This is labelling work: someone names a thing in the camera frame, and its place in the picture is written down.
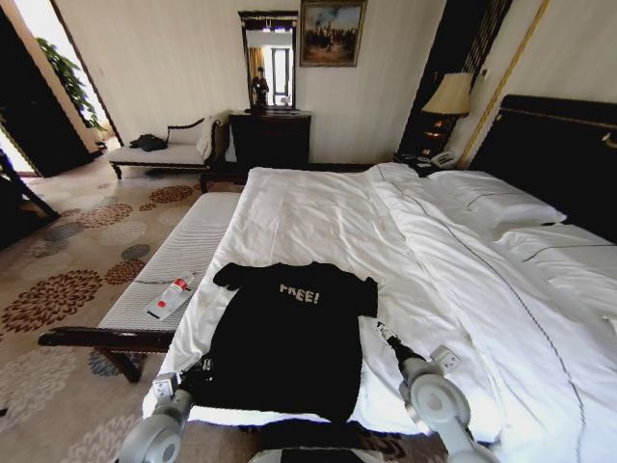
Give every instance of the lamp shade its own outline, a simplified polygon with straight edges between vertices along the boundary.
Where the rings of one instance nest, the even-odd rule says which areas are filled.
[[[446,74],[422,111],[435,114],[469,114],[470,90],[471,74],[468,72]]]

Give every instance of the beige wall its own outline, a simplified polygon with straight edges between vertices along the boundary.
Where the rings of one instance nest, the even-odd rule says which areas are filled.
[[[484,68],[488,78],[471,92],[471,113],[457,124],[448,148],[461,153],[501,76],[538,10],[541,0],[515,1]],[[481,127],[470,154],[480,145],[508,94],[617,102],[617,2],[550,0],[521,59]]]
[[[300,0],[57,0],[125,142],[249,105],[238,11]],[[398,148],[444,0],[370,0],[357,68],[297,68],[311,160],[374,162]]]
[[[62,86],[62,83],[54,72],[53,67],[51,67],[47,61],[47,58],[40,49],[39,44],[26,26],[26,23],[23,21],[21,14],[19,14],[19,10],[15,6],[15,3],[13,0],[0,0],[0,5],[2,6],[2,10],[7,15],[9,21],[13,24],[17,34],[24,42],[30,56],[32,56],[33,61],[39,68],[44,79],[47,81],[47,85],[53,92],[54,96],[58,99],[62,109],[64,109],[67,114],[68,120],[75,128],[75,131],[86,146],[86,149],[88,149],[89,152],[97,151],[98,147],[94,142],[93,134],[84,125],[81,116],[73,106],[73,103],[70,102],[67,92],[65,92],[65,88]]]

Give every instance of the wooden furniture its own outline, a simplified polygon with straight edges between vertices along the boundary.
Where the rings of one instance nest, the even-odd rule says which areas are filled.
[[[488,172],[617,242],[617,104],[508,95],[469,168]]]
[[[201,196],[105,314],[98,327],[53,328],[40,335],[39,345],[94,348],[114,364],[128,381],[139,381],[141,372],[126,353],[167,352],[189,301],[165,320],[147,315],[146,306],[183,271],[192,272],[196,284],[203,279],[239,197],[237,193]]]
[[[23,236],[60,217],[58,212],[21,180],[9,157],[2,150],[0,150],[0,195],[2,198],[0,213],[8,224],[0,229],[0,249],[10,246]],[[24,196],[44,212],[44,217],[39,217],[33,210],[24,210],[20,207]]]
[[[169,125],[169,129],[189,128],[191,125]],[[118,180],[122,179],[121,166],[148,167],[158,169],[180,169],[189,171],[205,171],[212,169],[225,157],[229,147],[229,126],[220,118],[212,124],[211,154],[204,160],[195,145],[169,145],[165,150],[143,151],[122,147],[107,155]]]
[[[241,166],[303,169],[308,165],[310,113],[234,112],[229,123]]]

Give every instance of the black headboard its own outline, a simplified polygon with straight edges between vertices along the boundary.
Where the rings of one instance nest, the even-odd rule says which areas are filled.
[[[617,104],[508,95],[469,168],[617,242]]]

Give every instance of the patterned carpet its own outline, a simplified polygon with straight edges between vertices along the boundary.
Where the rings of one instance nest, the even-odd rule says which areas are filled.
[[[160,355],[129,384],[87,348],[40,348],[54,326],[96,326],[199,197],[198,175],[123,168],[103,158],[30,187],[62,217],[0,252],[0,449],[16,462],[107,463],[141,414]],[[238,191],[229,183],[211,191]],[[387,460],[442,462],[439,439],[364,434],[362,447]],[[190,423],[180,462],[248,461],[259,432]]]

